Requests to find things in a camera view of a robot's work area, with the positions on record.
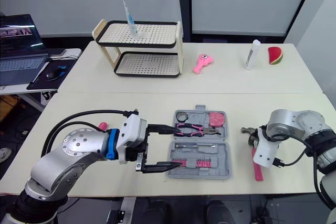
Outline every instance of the pink-handled pliers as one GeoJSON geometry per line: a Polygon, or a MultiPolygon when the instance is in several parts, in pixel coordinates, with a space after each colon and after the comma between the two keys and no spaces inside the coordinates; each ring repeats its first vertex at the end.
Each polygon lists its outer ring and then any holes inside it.
{"type": "Polygon", "coordinates": [[[178,129],[190,128],[190,129],[197,130],[196,132],[192,132],[192,133],[178,132],[178,133],[175,133],[175,136],[204,136],[204,135],[219,134],[218,130],[213,129],[213,128],[205,128],[203,127],[203,125],[200,125],[200,124],[176,123],[175,127],[178,129]]]}

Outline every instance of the gray tool case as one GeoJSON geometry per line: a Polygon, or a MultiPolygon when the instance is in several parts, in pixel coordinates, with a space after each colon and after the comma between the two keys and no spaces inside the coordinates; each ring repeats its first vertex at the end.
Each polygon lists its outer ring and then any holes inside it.
{"type": "MultiPolygon", "coordinates": [[[[225,142],[228,135],[225,112],[207,111],[205,110],[205,105],[196,105],[196,110],[177,110],[174,114],[173,126],[179,123],[176,118],[176,114],[179,112],[185,112],[188,115],[185,123],[201,124],[203,127],[209,127],[209,114],[211,112],[223,114],[225,121],[222,127],[215,128],[220,135],[204,135],[201,137],[174,136],[175,140],[171,143],[169,150],[169,161],[180,161],[183,165],[168,171],[168,177],[193,179],[230,178],[232,176],[232,168],[230,148],[225,142]],[[186,145],[186,147],[177,148],[176,145],[186,145]],[[201,163],[206,164],[206,166],[211,164],[211,167],[198,167],[201,163]]],[[[190,133],[197,130],[181,128],[181,131],[190,133]]]]}

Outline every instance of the desk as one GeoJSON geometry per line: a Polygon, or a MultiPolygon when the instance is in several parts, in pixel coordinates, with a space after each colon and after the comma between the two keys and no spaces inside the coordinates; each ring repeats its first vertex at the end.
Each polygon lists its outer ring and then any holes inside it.
{"type": "Polygon", "coordinates": [[[250,48],[251,44],[184,43],[183,74],[177,78],[140,78],[117,76],[92,41],[59,92],[322,93],[294,45],[262,44],[255,67],[247,71],[243,66],[250,48]],[[278,65],[268,63],[270,46],[280,46],[284,51],[278,65]],[[192,69],[201,53],[211,55],[215,61],[203,69],[203,74],[196,75],[192,69]]]}
{"type": "MultiPolygon", "coordinates": [[[[69,48],[69,49],[66,49],[66,52],[61,57],[68,57],[68,56],[79,57],[80,54],[81,54],[81,50],[79,48],[69,48]]],[[[48,62],[45,63],[45,65],[41,68],[39,73],[41,73],[47,65],[48,65],[48,62]]],[[[40,102],[35,100],[33,97],[31,97],[29,95],[29,93],[41,93],[41,92],[48,92],[48,91],[56,91],[57,90],[57,89],[27,89],[28,86],[29,86],[29,82],[26,83],[26,84],[1,86],[0,87],[0,95],[17,94],[23,100],[28,102],[30,105],[32,105],[33,107],[35,107],[39,111],[42,111],[44,109],[44,106],[40,102]]]]}
{"type": "MultiPolygon", "coordinates": [[[[208,110],[225,111],[228,116],[228,139],[231,148],[233,176],[228,180],[173,179],[165,173],[142,174],[135,172],[135,162],[120,165],[118,161],[96,162],[89,166],[70,191],[69,196],[158,196],[158,195],[214,195],[214,194],[287,194],[311,193],[313,162],[304,156],[295,166],[263,168],[264,181],[254,180],[248,135],[241,127],[258,127],[268,122],[275,109],[315,110],[326,124],[336,129],[336,111],[322,93],[307,94],[143,94],[143,93],[57,93],[43,113],[0,181],[0,193],[19,194],[29,178],[32,166],[38,161],[43,143],[51,128],[65,117],[95,109],[133,110],[137,108],[148,123],[168,124],[174,111],[194,109],[205,104],[208,110]]],[[[95,114],[84,116],[83,121],[98,125],[102,121],[110,127],[120,127],[121,115],[95,114]]],[[[63,130],[55,141],[76,127],[63,130]]],[[[148,164],[166,161],[171,135],[151,134],[148,164]]],[[[280,145],[277,157],[292,162],[302,152],[303,145],[287,140],[280,145]]]]}

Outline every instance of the laptop screen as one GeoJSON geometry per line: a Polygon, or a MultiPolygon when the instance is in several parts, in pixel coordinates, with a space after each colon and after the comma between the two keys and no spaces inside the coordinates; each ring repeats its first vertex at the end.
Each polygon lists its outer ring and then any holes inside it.
{"type": "Polygon", "coordinates": [[[0,57],[48,55],[29,14],[0,17],[0,57]]]}

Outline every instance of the watermelon slice toy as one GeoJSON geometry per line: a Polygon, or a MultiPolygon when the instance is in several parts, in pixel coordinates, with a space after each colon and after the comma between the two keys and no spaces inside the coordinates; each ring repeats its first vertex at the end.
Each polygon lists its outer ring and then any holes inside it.
{"type": "Polygon", "coordinates": [[[269,53],[269,63],[271,65],[275,65],[281,62],[282,57],[284,55],[280,47],[269,47],[268,53],[269,53]]]}

